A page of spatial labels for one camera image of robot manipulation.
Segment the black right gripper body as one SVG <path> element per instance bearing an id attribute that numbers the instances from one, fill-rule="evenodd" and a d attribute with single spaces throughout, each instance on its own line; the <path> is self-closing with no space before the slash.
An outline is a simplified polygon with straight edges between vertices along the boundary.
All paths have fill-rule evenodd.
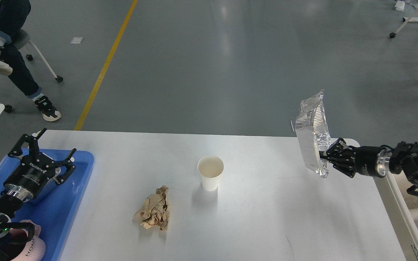
<path id="1" fill-rule="evenodd" d="M 383 178 L 390 172 L 389 162 L 393 153 L 385 147 L 350 146 L 349 149 L 351 151 L 349 177 L 353 178 L 358 173 L 369 177 Z"/>

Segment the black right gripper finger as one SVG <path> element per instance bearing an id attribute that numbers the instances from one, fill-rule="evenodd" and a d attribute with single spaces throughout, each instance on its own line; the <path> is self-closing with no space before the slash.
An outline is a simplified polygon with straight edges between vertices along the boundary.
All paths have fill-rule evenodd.
<path id="1" fill-rule="evenodd" d="M 344 160 L 349 157 L 350 146 L 343 138 L 337 139 L 326 151 L 320 151 L 320 159 Z"/>
<path id="2" fill-rule="evenodd" d="M 355 164 L 352 160 L 332 160 L 327 159 L 327 162 L 331 163 L 333 168 L 339 172 L 345 174 L 347 177 L 353 178 L 356 174 Z"/>

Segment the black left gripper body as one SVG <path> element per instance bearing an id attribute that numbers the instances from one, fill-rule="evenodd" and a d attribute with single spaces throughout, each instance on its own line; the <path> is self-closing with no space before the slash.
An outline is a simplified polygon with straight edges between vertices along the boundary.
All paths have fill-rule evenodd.
<path id="1" fill-rule="evenodd" d="M 36 188 L 43 187 L 47 180 L 55 175 L 55 169 L 46 169 L 48 161 L 54 160 L 48 155 L 42 155 L 39 161 L 21 162 L 4 182 L 4 193 L 19 200 L 31 198 Z"/>

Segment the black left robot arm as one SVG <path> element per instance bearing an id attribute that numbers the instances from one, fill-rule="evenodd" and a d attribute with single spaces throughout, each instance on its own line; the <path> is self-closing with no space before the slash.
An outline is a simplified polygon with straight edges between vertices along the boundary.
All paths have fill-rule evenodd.
<path id="1" fill-rule="evenodd" d="M 0 261 L 8 259 L 3 251 L 7 244 L 21 245 L 35 236 L 35 225 L 27 222 L 13 222 L 16 212 L 23 204 L 34 200 L 50 182 L 62 185 L 76 170 L 72 149 L 66 159 L 55 161 L 39 149 L 38 140 L 46 128 L 36 135 L 23 134 L 7 154 L 19 160 L 15 170 L 7 177 L 0 195 Z"/>

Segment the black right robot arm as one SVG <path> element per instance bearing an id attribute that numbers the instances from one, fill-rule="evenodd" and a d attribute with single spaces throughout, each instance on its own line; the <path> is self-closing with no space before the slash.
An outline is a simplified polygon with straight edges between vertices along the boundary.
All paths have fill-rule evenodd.
<path id="1" fill-rule="evenodd" d="M 404 173 L 411 183 L 407 193 L 418 197 L 417 142 L 401 141 L 394 148 L 386 145 L 355 147 L 339 138 L 326 151 L 320 151 L 319 156 L 350 178 L 355 174 L 382 178 L 388 173 Z"/>

